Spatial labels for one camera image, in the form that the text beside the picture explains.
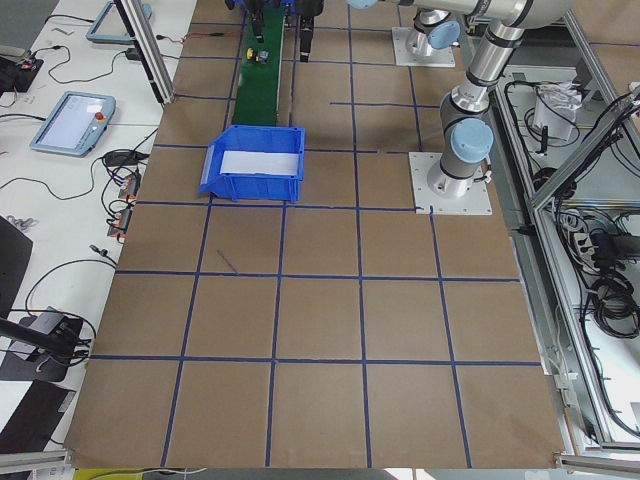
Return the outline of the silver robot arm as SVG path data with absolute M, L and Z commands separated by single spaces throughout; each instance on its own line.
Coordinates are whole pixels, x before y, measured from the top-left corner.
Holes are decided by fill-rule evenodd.
M 323 13 L 324 2 L 309 1 L 226 1 L 229 10 L 241 5 L 247 12 L 249 23 L 258 43 L 265 41 L 264 5 L 279 8 L 284 3 L 299 16 L 300 20 L 300 61 L 309 60 L 314 36 L 315 18 Z M 460 26 L 451 19 L 451 12 L 427 7 L 418 7 L 413 19 L 413 27 L 405 42 L 407 53 L 418 58 L 427 58 L 437 51 L 453 46 L 459 38 Z
M 494 141 L 482 120 L 488 110 L 488 92 L 504 71 L 528 29 L 545 27 L 565 15 L 572 1 L 401 1 L 414 6 L 414 28 L 427 34 L 434 49 L 448 47 L 451 35 L 437 38 L 436 31 L 449 14 L 482 16 L 491 20 L 467 67 L 464 80 L 443 98 L 440 118 L 446 148 L 439 163 L 428 172 L 429 188 L 447 199 L 466 195 L 474 173 L 488 156 Z

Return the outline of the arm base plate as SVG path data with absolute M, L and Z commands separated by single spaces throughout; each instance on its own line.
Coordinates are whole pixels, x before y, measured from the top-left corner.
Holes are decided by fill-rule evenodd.
M 455 67 L 454 42 L 437 49 L 429 42 L 427 35 L 418 33 L 413 27 L 393 27 L 391 36 L 397 66 Z
M 410 152 L 415 212 L 433 215 L 489 216 L 491 203 L 480 166 L 468 179 L 453 179 L 441 170 L 439 152 Z

